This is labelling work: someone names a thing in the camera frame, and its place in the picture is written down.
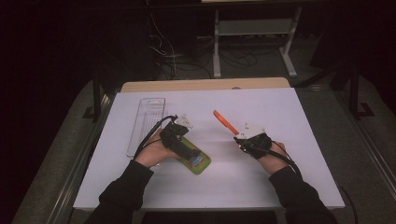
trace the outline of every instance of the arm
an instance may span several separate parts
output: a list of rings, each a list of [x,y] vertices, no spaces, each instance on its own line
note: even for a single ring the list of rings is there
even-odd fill
[[[149,168],[168,158],[178,158],[162,141],[157,141],[159,139],[160,131],[148,140],[137,158],[130,161],[121,177],[107,186],[99,196],[99,205],[85,223],[132,223],[133,211],[142,206],[145,187],[153,175]]]
[[[272,144],[271,149],[286,156],[276,144]],[[276,189],[280,203],[286,208],[288,223],[337,223],[320,200],[317,191],[297,176],[285,162],[270,155],[261,157],[258,161],[271,175],[269,180]]]

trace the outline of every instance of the table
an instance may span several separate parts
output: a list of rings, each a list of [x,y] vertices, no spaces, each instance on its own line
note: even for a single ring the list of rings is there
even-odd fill
[[[287,80],[237,78],[126,83],[110,110],[74,207],[93,209],[99,204],[100,193],[120,176],[129,162],[126,151],[139,100],[158,96],[166,98],[170,114],[188,115],[194,127],[186,137],[208,154],[212,163],[200,175],[194,175],[175,160],[152,168],[155,174],[147,185],[143,210],[273,210],[281,207],[267,180],[268,175],[238,149],[232,134],[211,115],[213,108],[236,129],[240,130],[245,121],[254,120],[263,125],[273,139],[286,144],[304,180],[318,190],[326,206],[345,206],[295,90],[289,88]]]

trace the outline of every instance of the black sleeve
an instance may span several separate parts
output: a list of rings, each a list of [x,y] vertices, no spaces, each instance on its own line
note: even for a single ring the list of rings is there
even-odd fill
[[[131,161],[120,178],[110,183],[99,196],[100,204],[85,223],[132,223],[133,211],[143,203],[145,187],[153,172]]]
[[[286,220],[292,223],[337,223],[334,215],[324,206],[318,192],[305,183],[290,167],[270,176],[277,197],[286,208]]]

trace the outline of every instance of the dark background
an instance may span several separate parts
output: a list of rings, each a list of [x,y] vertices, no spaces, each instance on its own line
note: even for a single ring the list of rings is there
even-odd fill
[[[70,105],[93,74],[98,74],[106,92],[112,93],[124,81],[153,80],[158,73],[152,64],[153,53],[146,48],[145,14],[76,10],[76,6],[96,6],[94,3],[6,1],[0,5],[0,223],[9,223],[14,217]],[[313,60],[317,67],[326,68],[354,50],[361,75],[376,85],[395,112],[396,22],[392,13],[386,1],[335,10],[308,7],[298,32],[321,35],[327,28]],[[191,41],[177,48],[193,52],[195,36],[186,35],[213,30],[212,14],[194,13],[184,21],[194,25],[184,32],[177,29],[186,27],[178,17],[156,16],[173,21],[178,31],[173,35],[169,23],[163,24],[170,38]]]

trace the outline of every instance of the orange marker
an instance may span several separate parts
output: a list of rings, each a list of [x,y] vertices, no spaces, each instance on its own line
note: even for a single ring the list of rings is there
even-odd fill
[[[235,129],[233,125],[231,125],[230,122],[227,121],[217,110],[213,111],[213,115],[228,129],[230,129],[233,134],[238,135],[239,132]]]

